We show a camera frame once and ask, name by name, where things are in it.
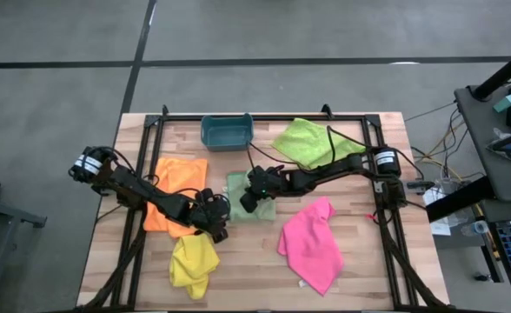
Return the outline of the teal foam block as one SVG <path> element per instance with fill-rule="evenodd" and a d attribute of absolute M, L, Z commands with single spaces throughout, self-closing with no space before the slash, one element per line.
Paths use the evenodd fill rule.
<path fill-rule="evenodd" d="M 511 95 L 507 95 L 507 96 L 503 97 L 499 102 L 497 102 L 493 106 L 493 109 L 495 112 L 501 113 L 510 107 L 511 107 Z"/>

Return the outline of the pale mint microfiber towel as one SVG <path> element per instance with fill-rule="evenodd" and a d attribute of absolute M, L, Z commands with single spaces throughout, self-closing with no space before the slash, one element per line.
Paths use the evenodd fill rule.
<path fill-rule="evenodd" d="M 259 220 L 274 221 L 276 215 L 275 200 L 271 198 L 258 200 L 255 210 L 247 212 L 241 202 L 245 189 L 249 187 L 247 173 L 231 172 L 227 175 L 227 198 L 230 202 L 230 220 L 233 223 Z"/>

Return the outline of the orange microfiber towel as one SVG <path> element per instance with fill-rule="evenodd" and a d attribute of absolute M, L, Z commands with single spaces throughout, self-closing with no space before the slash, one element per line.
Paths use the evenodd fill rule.
<path fill-rule="evenodd" d="M 179 191 L 185 196 L 195 197 L 195 190 L 206 186 L 208 161 L 206 159 L 160 158 L 156 165 L 156 187 L 167 193 Z M 171 222 L 152 203 L 147 204 L 147 216 L 143 222 L 147 232 L 167 232 L 171 237 L 194 235 L 196 228 L 184 227 Z"/>

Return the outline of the black desk leg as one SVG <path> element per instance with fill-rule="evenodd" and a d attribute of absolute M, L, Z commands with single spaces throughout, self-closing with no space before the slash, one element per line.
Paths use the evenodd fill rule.
<path fill-rule="evenodd" d="M 486 176 L 467 184 L 440 200 L 428 204 L 426 206 L 428 220 L 435 222 L 485 199 L 494 199 L 491 182 Z"/>

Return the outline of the clear plastic bottle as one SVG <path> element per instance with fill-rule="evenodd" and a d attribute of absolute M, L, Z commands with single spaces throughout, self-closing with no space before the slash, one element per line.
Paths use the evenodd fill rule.
<path fill-rule="evenodd" d="M 484 220 L 475 221 L 461 227 L 461 233 L 464 236 L 482 236 L 488 232 L 488 223 Z"/>

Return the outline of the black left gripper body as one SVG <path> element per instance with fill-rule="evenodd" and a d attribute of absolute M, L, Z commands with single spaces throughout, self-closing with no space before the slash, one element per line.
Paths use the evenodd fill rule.
<path fill-rule="evenodd" d="M 191 209 L 189 219 L 191 223 L 201 231 L 222 231 L 229 220 L 230 203 L 229 199 L 222 194 L 215 194 L 223 200 L 218 206 L 200 207 L 195 201 Z"/>

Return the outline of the grey side desk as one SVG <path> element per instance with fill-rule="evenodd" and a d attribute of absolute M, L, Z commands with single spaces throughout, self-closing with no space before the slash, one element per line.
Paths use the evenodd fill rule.
<path fill-rule="evenodd" d="M 493 109 L 508 94 L 508 88 L 494 91 L 487 101 L 473 98 L 468 88 L 457 89 L 454 94 L 495 197 L 511 202 L 511 160 L 488 149 L 495 140 L 494 128 L 511 134 L 506 115 Z"/>

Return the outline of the blue-grey plastic bin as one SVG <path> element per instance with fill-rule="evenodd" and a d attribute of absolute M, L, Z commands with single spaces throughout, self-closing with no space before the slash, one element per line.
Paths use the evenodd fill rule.
<path fill-rule="evenodd" d="M 238 117 L 204 116 L 201 140 L 211 152 L 246 150 L 254 135 L 253 117 L 245 113 Z"/>

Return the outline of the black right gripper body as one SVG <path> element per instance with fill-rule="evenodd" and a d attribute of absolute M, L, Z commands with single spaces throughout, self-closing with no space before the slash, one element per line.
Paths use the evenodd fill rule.
<path fill-rule="evenodd" d="M 284 167 L 277 166 L 274 168 L 275 169 L 269 175 L 269 180 L 266 183 L 251 184 L 249 181 L 249 186 L 246 188 L 246 192 L 251 191 L 254 194 L 257 194 L 260 197 L 259 200 L 269 197 L 274 198 L 283 187 L 281 170 L 283 170 Z"/>

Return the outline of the yellow microfiber towel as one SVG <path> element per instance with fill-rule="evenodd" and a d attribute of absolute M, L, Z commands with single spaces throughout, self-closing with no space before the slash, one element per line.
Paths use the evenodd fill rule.
<path fill-rule="evenodd" d="M 169 261 L 169 281 L 174 287 L 185 288 L 191 299 L 202 299 L 209 285 L 209 274 L 219 263 L 220 258 L 206 234 L 182 236 Z"/>

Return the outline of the lime green microfiber towel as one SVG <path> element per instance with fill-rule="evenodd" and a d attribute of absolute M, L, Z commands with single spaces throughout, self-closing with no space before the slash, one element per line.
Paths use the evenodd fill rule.
<path fill-rule="evenodd" d="M 330 136 L 333 144 L 325 126 L 296 118 L 271 146 L 308 170 L 365 150 L 364 146 L 340 135 L 330 133 Z"/>

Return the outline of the pink microfiber towel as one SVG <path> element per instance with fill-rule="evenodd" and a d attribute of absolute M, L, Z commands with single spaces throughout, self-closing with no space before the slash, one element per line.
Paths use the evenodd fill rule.
<path fill-rule="evenodd" d="M 344 266 L 329 226 L 335 214 L 326 196 L 318 198 L 282 226 L 277 247 L 288 266 L 321 296 L 329 291 Z"/>

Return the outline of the black slanted pole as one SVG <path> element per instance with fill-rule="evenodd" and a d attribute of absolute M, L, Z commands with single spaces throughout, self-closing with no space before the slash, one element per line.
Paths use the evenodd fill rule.
<path fill-rule="evenodd" d="M 473 89 L 472 96 L 476 100 L 483 101 L 490 97 L 494 91 L 499 89 L 509 79 L 511 79 L 511 60 L 485 82 Z"/>

